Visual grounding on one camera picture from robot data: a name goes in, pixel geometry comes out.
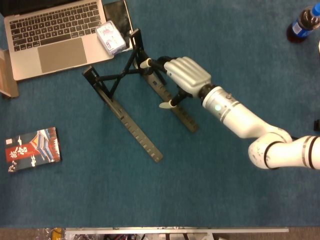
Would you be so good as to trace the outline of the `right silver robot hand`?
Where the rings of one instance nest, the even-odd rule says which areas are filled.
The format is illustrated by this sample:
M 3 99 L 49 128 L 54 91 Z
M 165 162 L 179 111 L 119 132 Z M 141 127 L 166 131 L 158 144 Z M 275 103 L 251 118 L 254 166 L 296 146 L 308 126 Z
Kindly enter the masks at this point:
M 191 58 L 162 56 L 157 60 L 147 58 L 139 64 L 141 69 L 160 70 L 169 76 L 178 86 L 178 94 L 162 102 L 162 109 L 173 109 L 187 97 L 198 97 L 201 88 L 211 84 L 211 75 Z

